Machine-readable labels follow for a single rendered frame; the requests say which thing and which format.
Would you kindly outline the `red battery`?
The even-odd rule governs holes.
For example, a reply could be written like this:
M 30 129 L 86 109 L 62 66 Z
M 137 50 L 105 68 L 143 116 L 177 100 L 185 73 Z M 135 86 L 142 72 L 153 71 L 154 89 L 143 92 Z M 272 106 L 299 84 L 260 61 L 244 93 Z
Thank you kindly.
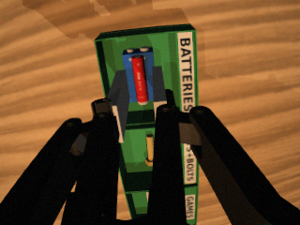
M 138 104 L 145 105 L 149 103 L 149 96 L 147 90 L 144 58 L 143 55 L 134 55 L 131 57 L 131 59 Z

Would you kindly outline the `green bins with labels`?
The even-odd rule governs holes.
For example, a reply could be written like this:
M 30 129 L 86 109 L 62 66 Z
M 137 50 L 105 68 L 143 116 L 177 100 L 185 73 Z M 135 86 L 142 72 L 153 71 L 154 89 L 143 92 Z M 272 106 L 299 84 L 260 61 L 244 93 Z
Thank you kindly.
M 190 23 L 104 32 L 94 42 L 104 97 L 116 70 L 124 69 L 123 51 L 148 46 L 153 47 L 155 66 L 162 66 L 165 89 L 173 91 L 177 109 L 189 113 L 199 106 L 197 31 Z M 125 138 L 120 142 L 119 173 L 131 219 L 147 216 L 146 192 L 152 185 L 153 166 L 145 163 L 146 135 L 153 134 L 155 141 L 155 126 L 154 100 L 146 105 L 129 103 Z M 187 223 L 197 225 L 200 165 L 189 144 L 181 143 L 181 154 Z

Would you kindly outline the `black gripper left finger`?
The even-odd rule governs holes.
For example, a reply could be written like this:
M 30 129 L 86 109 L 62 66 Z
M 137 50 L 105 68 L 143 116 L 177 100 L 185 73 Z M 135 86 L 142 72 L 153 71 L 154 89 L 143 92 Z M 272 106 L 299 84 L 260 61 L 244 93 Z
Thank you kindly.
M 92 123 L 66 120 L 1 201 L 0 225 L 53 225 L 64 203 L 61 225 L 116 218 L 129 100 L 126 70 L 116 70 L 108 96 L 91 103 Z

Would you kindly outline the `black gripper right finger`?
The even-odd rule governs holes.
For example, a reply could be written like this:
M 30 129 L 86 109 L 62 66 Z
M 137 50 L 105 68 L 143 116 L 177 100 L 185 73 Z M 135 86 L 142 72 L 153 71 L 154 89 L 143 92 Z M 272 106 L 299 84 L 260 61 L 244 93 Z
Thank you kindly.
M 205 106 L 177 110 L 162 67 L 152 74 L 156 126 L 146 225 L 187 225 L 181 143 L 190 144 L 232 225 L 300 225 L 300 209 L 279 196 L 215 114 Z

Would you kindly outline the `blue 9v battery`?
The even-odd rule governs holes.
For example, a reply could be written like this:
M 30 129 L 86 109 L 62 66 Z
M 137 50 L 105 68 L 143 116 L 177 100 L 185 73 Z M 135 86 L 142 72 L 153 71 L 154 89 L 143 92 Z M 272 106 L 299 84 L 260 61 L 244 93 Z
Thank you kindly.
M 131 57 L 134 55 L 143 55 L 148 96 L 149 96 L 149 100 L 154 100 L 152 67 L 154 67 L 155 64 L 154 64 L 153 47 L 144 46 L 141 47 L 140 49 L 129 48 L 127 50 L 124 50 L 122 54 L 124 69 L 126 70 L 127 73 L 127 85 L 128 85 L 128 91 L 130 97 L 129 102 L 138 102 L 135 81 L 134 81 L 134 74 L 133 74 L 132 59 L 131 59 Z

